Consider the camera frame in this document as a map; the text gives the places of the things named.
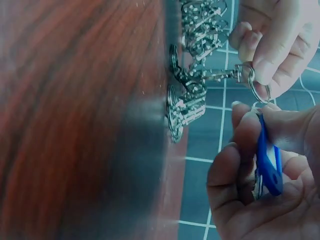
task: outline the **hand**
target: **hand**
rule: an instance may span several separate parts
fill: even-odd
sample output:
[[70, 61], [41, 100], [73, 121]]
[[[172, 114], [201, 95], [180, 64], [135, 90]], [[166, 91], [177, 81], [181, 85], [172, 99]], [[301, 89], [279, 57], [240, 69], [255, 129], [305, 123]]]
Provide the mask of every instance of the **hand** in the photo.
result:
[[207, 177], [217, 231], [223, 240], [320, 239], [320, 106], [294, 112], [269, 104], [261, 112], [270, 140], [282, 149], [283, 194], [253, 201], [249, 175], [261, 124], [249, 106], [235, 105], [232, 143]]
[[[230, 45], [252, 62], [256, 81], [270, 84], [271, 98], [286, 92], [316, 53], [320, 39], [318, 0], [239, 0]], [[266, 88], [257, 84], [266, 99]]]

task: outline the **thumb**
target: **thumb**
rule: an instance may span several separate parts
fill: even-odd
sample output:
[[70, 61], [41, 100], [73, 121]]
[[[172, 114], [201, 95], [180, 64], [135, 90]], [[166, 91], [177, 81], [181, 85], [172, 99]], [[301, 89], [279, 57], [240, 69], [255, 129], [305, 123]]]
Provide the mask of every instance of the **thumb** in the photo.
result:
[[261, 111], [270, 141], [284, 151], [306, 156], [314, 181], [320, 186], [320, 106], [305, 112], [268, 106]]
[[274, 8], [267, 33], [262, 37], [253, 58], [256, 80], [267, 85], [288, 56], [303, 27], [301, 0], [280, 0]]

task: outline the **tile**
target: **tile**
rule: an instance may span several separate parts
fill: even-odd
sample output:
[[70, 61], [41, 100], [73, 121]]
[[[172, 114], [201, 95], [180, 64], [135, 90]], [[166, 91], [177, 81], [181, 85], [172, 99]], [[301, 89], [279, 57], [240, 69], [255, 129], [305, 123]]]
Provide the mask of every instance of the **tile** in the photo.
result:
[[301, 75], [301, 80], [305, 88], [312, 91], [320, 91], [320, 74], [314, 71], [305, 70]]
[[206, 182], [209, 162], [185, 161], [180, 220], [206, 224], [209, 211]]
[[320, 49], [318, 48], [308, 67], [320, 70]]
[[224, 100], [223, 89], [208, 89], [206, 92], [206, 104], [214, 107], [222, 107]]
[[294, 84], [292, 85], [292, 87], [290, 87], [290, 89], [299, 89], [299, 90], [303, 90], [304, 89], [302, 87], [301, 83], [300, 83], [300, 79], [299, 78], [294, 82]]
[[216, 228], [209, 228], [207, 239], [208, 240], [221, 240], [221, 237], [220, 237], [219, 233], [217, 232]]
[[180, 223], [178, 240], [202, 240], [205, 235], [205, 230], [206, 229], [202, 226], [192, 226]]
[[257, 100], [250, 89], [226, 89], [225, 107], [231, 108], [234, 101], [252, 106]]
[[229, 143], [233, 135], [234, 135], [234, 130], [232, 127], [232, 111], [225, 111], [224, 124], [223, 124], [222, 148]]
[[313, 93], [315, 104], [320, 104], [320, 93]]
[[190, 124], [188, 157], [214, 159], [219, 146], [221, 115], [222, 110], [207, 108], [202, 117]]
[[306, 91], [286, 91], [276, 99], [282, 110], [303, 111], [314, 106], [311, 96]]

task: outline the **blue key fob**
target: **blue key fob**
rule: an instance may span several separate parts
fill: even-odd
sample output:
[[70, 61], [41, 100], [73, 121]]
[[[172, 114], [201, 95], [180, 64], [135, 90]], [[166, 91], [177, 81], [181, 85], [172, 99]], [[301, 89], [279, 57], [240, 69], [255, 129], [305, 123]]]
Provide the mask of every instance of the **blue key fob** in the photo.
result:
[[273, 145], [268, 138], [264, 117], [259, 115], [261, 133], [258, 139], [256, 152], [256, 179], [258, 183], [258, 198], [261, 197], [264, 187], [273, 196], [283, 192], [282, 162], [279, 148]]

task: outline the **key ring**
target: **key ring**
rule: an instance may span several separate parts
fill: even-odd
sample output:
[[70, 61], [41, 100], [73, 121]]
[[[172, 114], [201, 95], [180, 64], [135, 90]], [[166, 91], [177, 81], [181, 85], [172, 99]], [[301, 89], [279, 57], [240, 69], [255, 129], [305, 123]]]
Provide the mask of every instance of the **key ring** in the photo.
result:
[[248, 85], [251, 89], [251, 92], [252, 94], [254, 95], [254, 97], [262, 104], [267, 104], [271, 101], [271, 88], [270, 88], [270, 85], [266, 85], [265, 86], [265, 90], [266, 90], [266, 93], [267, 93], [267, 100], [264, 100], [262, 97], [260, 97], [260, 95], [258, 94], [256, 88], [255, 88], [255, 84], [254, 84], [254, 81], [255, 81], [255, 78], [256, 78], [256, 73], [255, 73], [255, 70], [254, 68], [252, 67], [252, 63], [251, 62], [245, 62], [242, 64], [242, 66], [246, 66], [249, 68], [250, 72], [248, 74], [248, 77], [247, 77], [247, 81], [248, 81]]

